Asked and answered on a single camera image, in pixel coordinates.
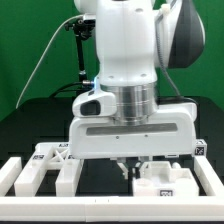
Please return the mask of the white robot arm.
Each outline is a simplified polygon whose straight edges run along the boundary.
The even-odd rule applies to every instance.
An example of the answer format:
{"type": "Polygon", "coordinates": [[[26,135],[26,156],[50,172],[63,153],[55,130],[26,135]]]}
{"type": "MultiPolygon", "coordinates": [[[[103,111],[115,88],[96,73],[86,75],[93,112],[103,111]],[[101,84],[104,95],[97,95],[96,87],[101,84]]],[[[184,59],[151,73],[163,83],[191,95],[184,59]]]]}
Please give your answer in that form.
{"type": "Polygon", "coordinates": [[[186,68],[205,44],[192,0],[95,0],[78,9],[96,16],[100,70],[73,103],[69,148],[77,159],[191,155],[195,104],[156,99],[157,70],[186,68]]]}

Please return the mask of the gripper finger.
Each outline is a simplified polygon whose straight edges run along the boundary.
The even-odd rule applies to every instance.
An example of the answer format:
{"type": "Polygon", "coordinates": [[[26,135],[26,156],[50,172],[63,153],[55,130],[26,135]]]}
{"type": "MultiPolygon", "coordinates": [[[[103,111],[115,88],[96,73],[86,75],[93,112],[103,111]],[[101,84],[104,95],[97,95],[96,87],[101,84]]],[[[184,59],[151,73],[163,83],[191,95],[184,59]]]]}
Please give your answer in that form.
{"type": "Polygon", "coordinates": [[[128,169],[128,165],[126,163],[126,159],[125,158],[117,158],[116,163],[122,170],[124,179],[127,180],[129,169],[128,169]]]}
{"type": "Polygon", "coordinates": [[[147,168],[150,160],[151,160],[151,157],[150,156],[142,156],[142,157],[139,158],[138,168],[139,168],[139,173],[140,173],[140,176],[141,177],[144,176],[145,169],[147,168]]]}

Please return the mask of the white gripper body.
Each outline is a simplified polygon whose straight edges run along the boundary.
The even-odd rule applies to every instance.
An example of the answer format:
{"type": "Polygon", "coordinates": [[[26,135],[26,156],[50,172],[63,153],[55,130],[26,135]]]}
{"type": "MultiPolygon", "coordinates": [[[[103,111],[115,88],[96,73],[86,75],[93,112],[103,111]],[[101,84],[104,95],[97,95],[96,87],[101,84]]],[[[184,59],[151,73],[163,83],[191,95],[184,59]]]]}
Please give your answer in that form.
{"type": "Polygon", "coordinates": [[[145,124],[117,125],[111,117],[73,119],[69,148],[76,159],[179,156],[194,154],[194,103],[160,105],[145,124]]]}

